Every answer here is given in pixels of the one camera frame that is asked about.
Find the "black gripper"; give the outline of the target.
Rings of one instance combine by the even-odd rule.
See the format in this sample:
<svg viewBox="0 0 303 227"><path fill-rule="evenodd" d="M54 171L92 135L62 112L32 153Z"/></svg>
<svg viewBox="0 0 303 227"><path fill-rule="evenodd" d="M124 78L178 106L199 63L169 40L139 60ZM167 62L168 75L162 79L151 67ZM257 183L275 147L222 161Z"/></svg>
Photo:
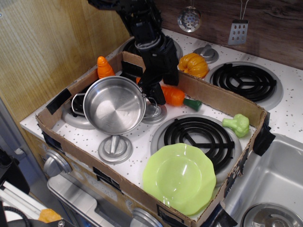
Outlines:
<svg viewBox="0 0 303 227"><path fill-rule="evenodd" d="M137 85L151 103L164 105L166 100L156 80L163 80L165 84L173 86L179 83L177 50L173 39L161 35L156 42L137 44L137 50L146 67L143 76L137 80Z"/></svg>

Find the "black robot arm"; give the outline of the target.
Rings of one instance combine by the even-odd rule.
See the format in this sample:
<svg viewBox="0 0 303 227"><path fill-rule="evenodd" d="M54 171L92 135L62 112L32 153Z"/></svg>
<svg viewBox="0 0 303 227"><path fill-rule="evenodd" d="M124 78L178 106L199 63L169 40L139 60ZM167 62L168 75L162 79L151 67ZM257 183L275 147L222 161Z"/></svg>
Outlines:
<svg viewBox="0 0 303 227"><path fill-rule="evenodd" d="M152 0L90 0L99 10L113 10L134 37L146 67L139 87L152 103L166 103L160 82L178 85L178 57L173 39L162 32L161 12Z"/></svg>

